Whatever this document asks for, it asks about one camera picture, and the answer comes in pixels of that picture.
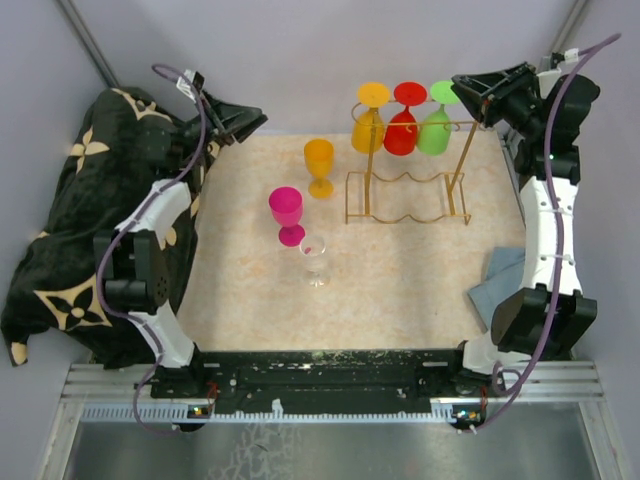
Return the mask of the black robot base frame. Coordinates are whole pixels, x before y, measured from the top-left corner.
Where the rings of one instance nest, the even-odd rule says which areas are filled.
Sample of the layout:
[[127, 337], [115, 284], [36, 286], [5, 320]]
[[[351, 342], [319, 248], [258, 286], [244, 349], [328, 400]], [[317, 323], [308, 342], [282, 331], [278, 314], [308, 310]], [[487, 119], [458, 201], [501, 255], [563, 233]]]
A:
[[461, 400], [483, 422], [489, 376], [462, 366], [461, 348], [200, 352], [200, 369], [156, 370], [154, 399], [203, 399], [208, 413], [342, 416], [429, 414]]

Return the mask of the red plastic wine glass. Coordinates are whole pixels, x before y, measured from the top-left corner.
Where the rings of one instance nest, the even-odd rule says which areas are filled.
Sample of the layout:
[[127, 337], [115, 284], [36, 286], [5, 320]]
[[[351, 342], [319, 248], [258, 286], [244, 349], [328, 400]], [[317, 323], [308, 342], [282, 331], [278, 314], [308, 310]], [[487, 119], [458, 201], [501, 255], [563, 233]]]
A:
[[418, 136], [418, 126], [410, 108], [423, 104], [428, 92], [421, 84], [406, 81], [395, 87], [394, 98], [403, 109], [388, 124], [383, 144], [388, 153], [406, 156], [413, 152]]

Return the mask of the pink plastic wine glass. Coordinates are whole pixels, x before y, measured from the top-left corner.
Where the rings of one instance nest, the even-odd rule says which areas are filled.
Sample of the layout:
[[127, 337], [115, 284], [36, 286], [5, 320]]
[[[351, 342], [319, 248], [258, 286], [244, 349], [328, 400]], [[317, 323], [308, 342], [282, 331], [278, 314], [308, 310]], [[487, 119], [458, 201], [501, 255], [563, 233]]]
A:
[[291, 186], [278, 187], [271, 192], [268, 204], [274, 220], [280, 226], [280, 243], [286, 247], [297, 247], [306, 234], [300, 225], [304, 211], [301, 192]]

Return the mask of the orange plastic wine glass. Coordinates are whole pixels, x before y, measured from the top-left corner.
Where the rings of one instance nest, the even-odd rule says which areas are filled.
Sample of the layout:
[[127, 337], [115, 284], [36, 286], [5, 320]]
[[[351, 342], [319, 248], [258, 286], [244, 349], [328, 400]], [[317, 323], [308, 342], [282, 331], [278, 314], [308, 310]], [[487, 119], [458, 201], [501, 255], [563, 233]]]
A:
[[359, 87], [357, 97], [359, 104], [367, 110], [355, 120], [352, 147], [363, 154], [375, 153], [382, 147], [385, 135], [385, 124], [379, 109], [389, 102], [391, 92], [382, 83], [368, 82]]
[[333, 144], [322, 138], [310, 140], [304, 146], [304, 160], [312, 176], [308, 190], [316, 199], [326, 199], [333, 193], [333, 184], [328, 179], [334, 164]]

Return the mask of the green plastic wine glass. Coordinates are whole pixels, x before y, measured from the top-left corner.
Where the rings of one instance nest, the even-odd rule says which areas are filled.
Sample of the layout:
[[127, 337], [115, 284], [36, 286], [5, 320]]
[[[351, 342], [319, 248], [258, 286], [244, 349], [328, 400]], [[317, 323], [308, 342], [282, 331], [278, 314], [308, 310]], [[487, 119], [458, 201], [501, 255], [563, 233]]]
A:
[[450, 123], [446, 106], [460, 102], [452, 86], [451, 80], [442, 80], [430, 88], [432, 100], [438, 103], [439, 107], [425, 118], [417, 139], [416, 146], [425, 155], [439, 156], [448, 148], [455, 126]]

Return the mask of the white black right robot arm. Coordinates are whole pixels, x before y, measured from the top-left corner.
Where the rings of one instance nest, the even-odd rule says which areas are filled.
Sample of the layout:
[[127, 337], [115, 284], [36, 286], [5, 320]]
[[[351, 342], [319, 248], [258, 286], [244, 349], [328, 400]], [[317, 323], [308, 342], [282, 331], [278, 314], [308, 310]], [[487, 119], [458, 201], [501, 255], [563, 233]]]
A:
[[573, 248], [574, 203], [581, 180], [580, 126], [601, 93], [591, 79], [529, 63], [452, 78], [452, 90], [482, 126], [506, 122], [522, 137], [514, 161], [520, 177], [526, 244], [518, 290], [494, 310], [488, 333], [465, 343], [446, 372], [448, 387], [470, 395], [482, 374], [570, 352], [597, 317], [584, 296]]

